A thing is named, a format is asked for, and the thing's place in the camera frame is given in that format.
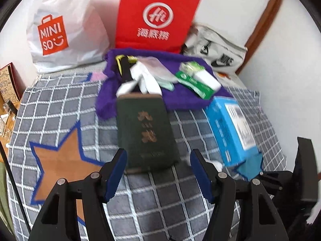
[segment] circular white logo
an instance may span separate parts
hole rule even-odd
[[[165,3],[155,2],[148,5],[142,14],[145,23],[156,29],[168,26],[173,18],[173,10]]]

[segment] white wall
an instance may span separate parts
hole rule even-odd
[[[202,0],[195,20],[224,31],[236,42],[245,44],[269,0]],[[0,66],[13,62],[23,89],[36,78],[27,40],[29,10],[35,10],[33,0],[23,0],[0,33]],[[114,43],[119,0],[94,2]]]
[[[299,0],[283,0],[265,39],[240,74],[261,91],[261,105],[273,124],[287,169],[293,170],[297,137],[312,139],[321,171],[321,33]],[[320,210],[318,204],[313,218]]]

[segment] orange printed pattern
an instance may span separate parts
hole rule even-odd
[[[62,16],[54,19],[51,14],[45,16],[38,26],[38,32],[42,55],[59,52],[69,46]]]

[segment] white plastic bag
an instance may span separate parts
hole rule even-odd
[[[225,73],[234,73],[244,62],[248,50],[204,24],[191,28],[185,45],[185,55],[201,57],[213,70]]]
[[[38,73],[103,60],[109,40],[91,0],[42,0],[38,4],[27,28]]]

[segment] green cloth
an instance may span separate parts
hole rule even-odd
[[[6,178],[7,174],[5,166],[2,162],[0,162],[0,217],[7,228],[10,230],[10,232],[14,233],[12,218],[9,209]]]

